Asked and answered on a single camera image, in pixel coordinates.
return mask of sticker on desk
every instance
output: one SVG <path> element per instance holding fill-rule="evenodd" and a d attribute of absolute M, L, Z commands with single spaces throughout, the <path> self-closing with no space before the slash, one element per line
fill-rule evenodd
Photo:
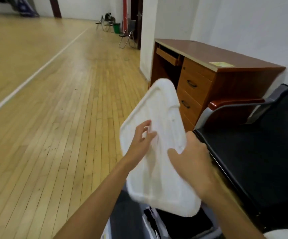
<path fill-rule="evenodd" d="M 231 65 L 231 64 L 226 63 L 226 62 L 210 62 L 210 64 L 216 65 L 218 67 L 235 67 L 235 65 Z"/>

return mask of lid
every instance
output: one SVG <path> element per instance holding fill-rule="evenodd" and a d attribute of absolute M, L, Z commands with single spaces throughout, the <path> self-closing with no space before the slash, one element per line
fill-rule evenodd
<path fill-rule="evenodd" d="M 194 216 L 201 200 L 172 166 L 167 149 L 179 154 L 186 146 L 185 130 L 179 113 L 179 101 L 173 83 L 158 79 L 138 103 L 120 129 L 122 154 L 132 142 L 135 128 L 151 120 L 150 130 L 157 131 L 148 153 L 129 173 L 126 186 L 138 202 L 179 215 Z"/>

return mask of wooden floor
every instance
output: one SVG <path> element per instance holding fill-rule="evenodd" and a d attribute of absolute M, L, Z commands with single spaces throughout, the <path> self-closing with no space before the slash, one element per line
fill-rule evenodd
<path fill-rule="evenodd" d="M 92 21 L 0 16 L 0 238 L 51 238 L 121 159 L 140 53 Z"/>

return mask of green trash bin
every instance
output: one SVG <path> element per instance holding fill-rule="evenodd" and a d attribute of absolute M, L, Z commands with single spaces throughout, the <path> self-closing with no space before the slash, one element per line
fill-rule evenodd
<path fill-rule="evenodd" d="M 120 33 L 120 23 L 113 23 L 114 32 L 119 34 Z"/>

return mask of white line on floor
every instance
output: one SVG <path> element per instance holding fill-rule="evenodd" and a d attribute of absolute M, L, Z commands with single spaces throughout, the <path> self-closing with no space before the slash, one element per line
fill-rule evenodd
<path fill-rule="evenodd" d="M 3 107 L 16 93 L 18 93 L 26 84 L 28 84 L 38 73 L 40 73 L 46 66 L 48 66 L 53 60 L 56 59 L 64 50 L 66 50 L 71 44 L 75 42 L 83 33 L 85 33 L 89 28 L 81 32 L 75 39 L 73 39 L 70 43 L 68 43 L 64 48 L 62 48 L 56 55 L 54 55 L 48 62 L 46 62 L 41 68 L 39 68 L 33 75 L 27 78 L 21 85 L 19 85 L 11 94 L 9 94 L 6 98 L 4 98 L 0 102 L 0 108 Z"/>

